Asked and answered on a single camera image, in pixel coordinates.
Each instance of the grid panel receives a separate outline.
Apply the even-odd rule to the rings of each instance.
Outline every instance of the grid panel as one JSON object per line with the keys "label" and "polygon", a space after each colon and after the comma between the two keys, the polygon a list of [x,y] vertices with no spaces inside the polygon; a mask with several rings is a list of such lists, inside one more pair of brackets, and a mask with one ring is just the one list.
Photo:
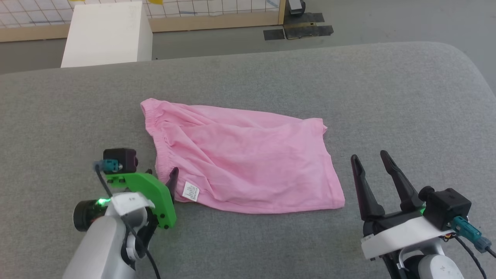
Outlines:
{"label": "grid panel", "polygon": [[279,10],[279,0],[162,0],[162,5],[149,0],[0,0],[0,28],[69,24],[77,5],[126,1],[142,1],[148,18]]}

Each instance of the teal connector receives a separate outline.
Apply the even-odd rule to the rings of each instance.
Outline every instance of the teal connector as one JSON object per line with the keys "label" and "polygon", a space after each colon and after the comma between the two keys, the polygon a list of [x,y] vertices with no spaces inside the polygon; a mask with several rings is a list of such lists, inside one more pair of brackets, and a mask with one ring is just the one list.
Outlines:
{"label": "teal connector", "polygon": [[456,231],[456,234],[465,237],[472,243],[475,243],[482,236],[482,233],[478,229],[460,216],[453,219],[451,228]]}
{"label": "teal connector", "polygon": [[474,244],[477,251],[484,253],[491,247],[491,241],[482,236],[482,233],[472,226],[467,220],[460,216],[455,217],[452,221],[451,228],[457,235],[463,236]]}
{"label": "teal connector", "polygon": [[122,167],[119,167],[119,161],[113,159],[104,159],[102,162],[102,170],[104,172],[118,172]]}

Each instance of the wooden frame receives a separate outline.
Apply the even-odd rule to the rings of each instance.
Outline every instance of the wooden frame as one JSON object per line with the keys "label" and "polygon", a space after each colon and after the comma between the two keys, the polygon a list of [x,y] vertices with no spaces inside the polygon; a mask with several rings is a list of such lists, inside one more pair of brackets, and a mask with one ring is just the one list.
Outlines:
{"label": "wooden frame", "polygon": [[[251,12],[218,16],[189,16],[150,19],[152,32],[189,31],[250,26],[282,25],[286,0],[279,12]],[[0,29],[0,42],[67,38],[69,24]]]}

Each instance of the gray fabric surface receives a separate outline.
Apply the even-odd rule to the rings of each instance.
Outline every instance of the gray fabric surface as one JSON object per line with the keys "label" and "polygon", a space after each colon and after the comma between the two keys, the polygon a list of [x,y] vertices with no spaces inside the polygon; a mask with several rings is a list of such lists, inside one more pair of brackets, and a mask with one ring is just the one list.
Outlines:
{"label": "gray fabric surface", "polygon": [[[399,210],[379,151],[389,151],[419,190],[453,187],[470,220],[496,242],[496,98],[472,62],[437,43],[391,43],[53,69],[0,76],[0,278],[60,278],[83,237],[78,201],[104,196],[94,160],[135,148],[155,162],[139,103],[184,104],[320,117],[346,206],[245,215],[177,205],[174,229],[151,253],[162,278],[387,278],[363,258],[350,168],[356,153],[386,211]],[[480,278],[456,241],[444,245],[465,278]],[[489,278],[494,259],[480,255]],[[153,278],[148,260],[139,278]]]}

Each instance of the black cable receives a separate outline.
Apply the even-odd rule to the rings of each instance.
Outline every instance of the black cable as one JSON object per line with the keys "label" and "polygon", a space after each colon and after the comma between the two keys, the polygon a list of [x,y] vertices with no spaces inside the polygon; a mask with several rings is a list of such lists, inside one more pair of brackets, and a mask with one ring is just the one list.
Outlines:
{"label": "black cable", "polygon": [[493,256],[493,257],[495,257],[495,258],[496,258],[496,253],[495,253],[493,250],[491,250],[491,248],[486,247],[486,251],[488,251],[488,252],[489,252],[489,254],[491,254],[491,256]]}
{"label": "black cable", "polygon": [[[103,179],[102,174],[100,173],[100,166],[98,164],[95,165],[95,172],[96,175],[98,176],[98,180],[100,180],[100,182],[102,183],[105,192],[107,192],[107,195],[109,195],[109,198],[111,198],[112,192],[110,192],[109,186],[107,186],[107,182],[105,182],[105,180]],[[150,263],[152,264],[153,271],[155,272],[155,276],[157,277],[157,279],[160,279],[160,274],[158,272],[158,268],[157,265],[155,264],[155,260],[153,259],[152,254],[150,254],[148,248],[145,247],[143,241],[141,241],[141,239],[138,237],[134,229],[131,227],[131,225],[129,225],[129,223],[127,222],[127,220],[124,219],[123,216],[121,216],[121,220],[123,221],[125,227],[134,235],[134,239],[138,243],[138,246],[145,251],[146,256],[148,257]]]}
{"label": "black cable", "polygon": [[481,271],[482,277],[484,279],[488,279],[488,277],[486,276],[486,272],[484,272],[484,269],[482,268],[481,263],[479,263],[479,260],[477,260],[477,258],[475,257],[474,252],[472,252],[472,250],[470,250],[470,248],[468,248],[467,244],[465,244],[465,242],[463,242],[463,240],[461,240],[458,235],[455,235],[455,239],[463,246],[463,248],[465,248],[465,250],[467,250],[470,257],[472,257],[472,260],[474,260],[475,264],[477,265],[477,267]]}

